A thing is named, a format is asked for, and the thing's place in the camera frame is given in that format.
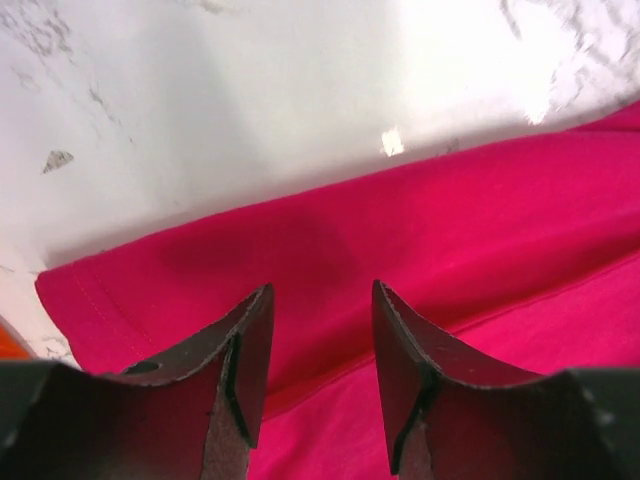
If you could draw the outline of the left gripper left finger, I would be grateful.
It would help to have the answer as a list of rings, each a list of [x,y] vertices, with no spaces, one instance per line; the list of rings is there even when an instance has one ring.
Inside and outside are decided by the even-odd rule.
[[[222,319],[119,374],[1,365],[5,479],[243,479],[274,326],[264,285]]]

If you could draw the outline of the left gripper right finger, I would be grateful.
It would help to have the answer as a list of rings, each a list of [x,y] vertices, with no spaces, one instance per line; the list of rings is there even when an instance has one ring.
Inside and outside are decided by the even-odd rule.
[[[497,360],[372,286],[391,473],[400,479],[635,479],[639,372],[541,375]]]

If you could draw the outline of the red t shirt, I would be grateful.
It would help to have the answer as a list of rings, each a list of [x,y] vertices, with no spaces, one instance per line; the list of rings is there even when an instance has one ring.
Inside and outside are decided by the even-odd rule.
[[[549,373],[639,363],[639,108],[209,216],[40,274],[92,373],[275,288],[253,479],[385,479],[370,305]]]

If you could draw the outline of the orange folded t shirt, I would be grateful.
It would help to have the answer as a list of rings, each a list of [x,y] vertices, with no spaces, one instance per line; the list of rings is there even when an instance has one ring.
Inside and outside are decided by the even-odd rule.
[[[0,324],[0,358],[2,360],[27,360],[31,354],[7,328],[4,319]]]

